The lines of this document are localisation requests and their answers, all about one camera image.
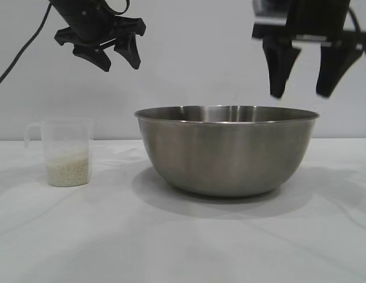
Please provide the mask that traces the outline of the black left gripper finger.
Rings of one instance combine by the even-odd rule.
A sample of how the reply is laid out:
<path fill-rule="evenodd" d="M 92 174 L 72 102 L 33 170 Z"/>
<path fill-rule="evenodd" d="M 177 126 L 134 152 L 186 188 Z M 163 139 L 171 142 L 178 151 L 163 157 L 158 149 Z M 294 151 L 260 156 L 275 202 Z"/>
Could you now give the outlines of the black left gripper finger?
<path fill-rule="evenodd" d="M 138 48 L 136 45 L 136 35 L 125 35 L 115 41 L 114 51 L 120 54 L 130 66 L 138 70 L 141 64 Z"/>
<path fill-rule="evenodd" d="M 110 70 L 111 61 L 103 50 L 75 45 L 73 54 L 94 64 L 104 72 L 109 72 Z"/>

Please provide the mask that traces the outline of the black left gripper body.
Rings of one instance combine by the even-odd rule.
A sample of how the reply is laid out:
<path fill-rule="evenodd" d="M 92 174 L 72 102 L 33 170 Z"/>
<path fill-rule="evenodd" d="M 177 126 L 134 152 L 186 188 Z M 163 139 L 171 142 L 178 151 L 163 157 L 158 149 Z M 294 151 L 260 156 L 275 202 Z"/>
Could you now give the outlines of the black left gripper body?
<path fill-rule="evenodd" d="M 56 32 L 59 45 L 71 43 L 105 50 L 125 35 L 143 36 L 146 24 L 142 18 L 128 18 L 111 9 L 106 1 L 50 1 L 68 24 Z"/>

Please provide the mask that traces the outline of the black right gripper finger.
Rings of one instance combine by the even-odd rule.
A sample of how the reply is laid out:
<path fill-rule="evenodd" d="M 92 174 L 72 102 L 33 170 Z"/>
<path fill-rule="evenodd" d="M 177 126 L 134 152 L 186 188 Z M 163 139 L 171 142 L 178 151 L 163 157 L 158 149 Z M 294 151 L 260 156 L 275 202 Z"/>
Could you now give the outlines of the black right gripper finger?
<path fill-rule="evenodd" d="M 354 44 L 340 47 L 322 45 L 316 93 L 330 98 L 342 77 L 362 54 L 363 50 Z"/>
<path fill-rule="evenodd" d="M 301 52 L 286 38 L 265 37 L 262 47 L 269 71 L 270 95 L 282 98 L 292 68 Z"/>

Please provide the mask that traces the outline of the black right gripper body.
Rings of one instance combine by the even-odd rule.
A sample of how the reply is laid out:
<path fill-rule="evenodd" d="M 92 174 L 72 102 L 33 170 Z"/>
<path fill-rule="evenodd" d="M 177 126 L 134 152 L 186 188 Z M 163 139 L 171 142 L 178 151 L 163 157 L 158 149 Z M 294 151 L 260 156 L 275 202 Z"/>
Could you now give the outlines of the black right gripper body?
<path fill-rule="evenodd" d="M 350 1 L 253 1 L 257 18 L 284 19 L 284 24 L 255 22 L 251 37 L 272 48 L 294 50 L 294 41 L 326 43 L 336 48 L 356 45 L 366 50 L 366 31 L 355 24 L 345 30 Z"/>

